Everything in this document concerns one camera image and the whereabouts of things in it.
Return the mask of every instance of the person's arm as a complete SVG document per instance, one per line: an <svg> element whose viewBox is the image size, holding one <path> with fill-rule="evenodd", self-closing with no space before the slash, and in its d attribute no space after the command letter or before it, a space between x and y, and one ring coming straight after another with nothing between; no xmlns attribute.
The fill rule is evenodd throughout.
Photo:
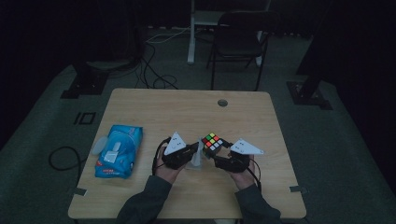
<svg viewBox="0 0 396 224"><path fill-rule="evenodd" d="M249 169L254 174L253 156ZM242 173L231 173L230 177L239 189L235 193L236 200L239 203L244 224L280 224L280 212L271 207L262 197L262 193L254 183L253 175L245 170Z"/></svg>
<svg viewBox="0 0 396 224"><path fill-rule="evenodd" d="M160 150L159 158L157 159L155 175L151 175L148 178L145 189L142 192L126 201L117 216L117 224L151 223L163 209L163 204L168 198L172 185L184 166L178 170L166 167L163 165L162 154L163 148Z"/></svg>

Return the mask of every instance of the rubik's cube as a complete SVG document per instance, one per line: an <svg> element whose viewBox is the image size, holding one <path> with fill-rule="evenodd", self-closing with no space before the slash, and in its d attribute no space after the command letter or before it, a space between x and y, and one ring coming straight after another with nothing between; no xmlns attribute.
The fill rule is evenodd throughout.
<svg viewBox="0 0 396 224"><path fill-rule="evenodd" d="M208 134L202 139L202 142L204 143L204 153L208 157L216 155L221 150L221 144L223 143L214 133Z"/></svg>

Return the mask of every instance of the table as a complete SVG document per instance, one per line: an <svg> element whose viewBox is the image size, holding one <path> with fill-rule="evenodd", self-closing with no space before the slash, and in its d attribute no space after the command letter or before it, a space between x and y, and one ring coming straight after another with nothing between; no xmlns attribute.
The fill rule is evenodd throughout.
<svg viewBox="0 0 396 224"><path fill-rule="evenodd" d="M219 106L218 100L228 104ZM290 192L290 186L298 183L266 92L115 89L94 142L113 124L143 127L133 174L128 179L96 178L98 156L90 154L78 182L78 188L87 192L74 195L68 211L71 218L115 218L125 201L143 190L157 146L174 132L188 144L213 132L229 142L243 138L263 149L265 154L256 155L255 161L262 170L264 198L283 218L306 214L301 193ZM229 175L203 158L201 171L180 172L159 218L240 218L236 191Z"/></svg>
<svg viewBox="0 0 396 224"><path fill-rule="evenodd" d="M265 5L265 10L268 10L271 4L271 0L268 0ZM189 43L189 54L187 56L187 64L194 64L195 58L195 25L209 25L216 26L220 16L224 12L222 11L206 11L206 10L195 10L195 0L191 0L191 17L190 17L190 43ZM260 66L261 57L256 59L256 63Z"/></svg>

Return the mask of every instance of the black metal base plate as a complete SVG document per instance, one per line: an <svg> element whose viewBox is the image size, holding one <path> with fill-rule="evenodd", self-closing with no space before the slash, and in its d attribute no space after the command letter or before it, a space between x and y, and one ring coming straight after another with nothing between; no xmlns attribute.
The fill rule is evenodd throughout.
<svg viewBox="0 0 396 224"><path fill-rule="evenodd" d="M322 110L332 110L330 102L323 99L320 90L317 89L310 98L301 97L299 91L304 85L303 82L286 82L290 91L291 98L296 105L318 105Z"/></svg>
<svg viewBox="0 0 396 224"><path fill-rule="evenodd" d="M69 90L62 93L61 99L77 99L80 95L100 95L106 85L108 73L94 72L94 79L90 82L82 80L81 76L76 76L70 85Z"/></svg>

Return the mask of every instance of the blue wipes package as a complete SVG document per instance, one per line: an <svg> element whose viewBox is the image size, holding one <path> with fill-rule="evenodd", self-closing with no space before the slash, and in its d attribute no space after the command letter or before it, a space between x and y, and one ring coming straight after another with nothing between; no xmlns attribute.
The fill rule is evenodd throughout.
<svg viewBox="0 0 396 224"><path fill-rule="evenodd" d="M132 173L142 137L142 127L113 125L105 148L95 164L95 176L128 178Z"/></svg>

